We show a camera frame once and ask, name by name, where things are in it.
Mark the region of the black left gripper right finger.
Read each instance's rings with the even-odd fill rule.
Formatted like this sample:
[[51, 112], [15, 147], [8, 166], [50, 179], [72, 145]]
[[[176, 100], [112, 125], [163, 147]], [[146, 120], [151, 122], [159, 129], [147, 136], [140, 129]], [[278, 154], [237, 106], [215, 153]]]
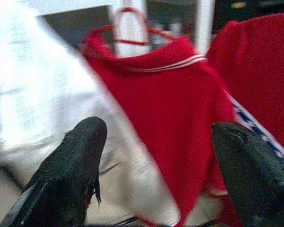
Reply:
[[284, 227], [284, 161], [238, 123], [214, 123], [212, 134], [224, 184], [243, 226]]

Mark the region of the white rack post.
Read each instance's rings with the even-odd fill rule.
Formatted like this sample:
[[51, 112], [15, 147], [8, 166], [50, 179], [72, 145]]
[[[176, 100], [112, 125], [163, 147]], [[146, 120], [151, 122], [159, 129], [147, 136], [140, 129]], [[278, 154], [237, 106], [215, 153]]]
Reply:
[[[113, 4], [113, 12], [118, 10], [132, 7], [139, 10], [144, 16], [146, 15], [146, 0], [115, 0]], [[145, 24], [141, 21], [140, 17], [135, 14], [126, 12], [121, 14], [121, 21], [115, 23], [117, 25], [116, 38], [133, 40], [133, 41], [148, 41], [148, 36], [145, 30]], [[133, 57], [149, 52], [150, 47], [115, 43], [115, 51], [119, 57]]]
[[211, 43], [215, 0], [197, 0], [195, 18], [195, 46], [206, 54]]

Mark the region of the red polo shirt white-striped collar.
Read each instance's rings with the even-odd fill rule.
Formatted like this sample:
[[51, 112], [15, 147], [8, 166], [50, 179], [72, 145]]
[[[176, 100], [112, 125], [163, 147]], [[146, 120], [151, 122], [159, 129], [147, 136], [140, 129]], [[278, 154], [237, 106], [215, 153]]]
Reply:
[[98, 35], [84, 40], [84, 56], [121, 105], [155, 159], [180, 210], [183, 227], [203, 191], [222, 200], [221, 222], [243, 227], [215, 158], [211, 125], [233, 121], [219, 74], [186, 37], [160, 49], [117, 57]]

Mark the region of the cream white knit garment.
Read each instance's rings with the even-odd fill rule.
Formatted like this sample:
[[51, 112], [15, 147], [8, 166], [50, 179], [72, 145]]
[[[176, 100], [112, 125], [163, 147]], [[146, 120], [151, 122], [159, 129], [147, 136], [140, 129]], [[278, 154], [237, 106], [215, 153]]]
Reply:
[[36, 11], [0, 0], [0, 163], [26, 184], [81, 120], [107, 125], [102, 201], [156, 224], [180, 211], [157, 164], [98, 74]]

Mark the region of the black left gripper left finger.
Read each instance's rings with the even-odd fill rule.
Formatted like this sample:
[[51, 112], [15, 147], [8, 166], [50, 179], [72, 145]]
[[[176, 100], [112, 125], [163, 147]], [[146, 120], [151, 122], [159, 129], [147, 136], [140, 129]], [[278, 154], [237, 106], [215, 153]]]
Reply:
[[0, 227], [84, 227], [92, 196], [101, 201], [99, 165], [107, 125], [80, 121], [41, 163]]

